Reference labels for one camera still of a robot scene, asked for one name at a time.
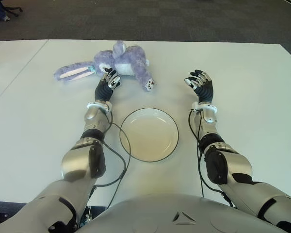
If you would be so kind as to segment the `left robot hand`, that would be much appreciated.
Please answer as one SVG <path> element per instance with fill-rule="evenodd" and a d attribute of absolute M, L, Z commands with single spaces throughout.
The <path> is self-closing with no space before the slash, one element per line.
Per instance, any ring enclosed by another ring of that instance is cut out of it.
<path fill-rule="evenodd" d="M 95 100 L 107 102 L 111 99 L 113 91 L 121 84 L 120 76 L 115 69 L 105 68 L 94 93 Z"/>

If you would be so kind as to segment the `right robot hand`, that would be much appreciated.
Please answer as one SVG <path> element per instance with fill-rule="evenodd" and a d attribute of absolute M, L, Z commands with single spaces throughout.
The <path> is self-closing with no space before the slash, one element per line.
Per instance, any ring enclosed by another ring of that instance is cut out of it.
<path fill-rule="evenodd" d="M 198 102 L 212 103 L 213 99 L 213 84 L 210 76 L 201 70 L 195 70 L 190 73 L 188 78 L 185 78 L 185 83 L 195 92 L 198 96 Z"/>

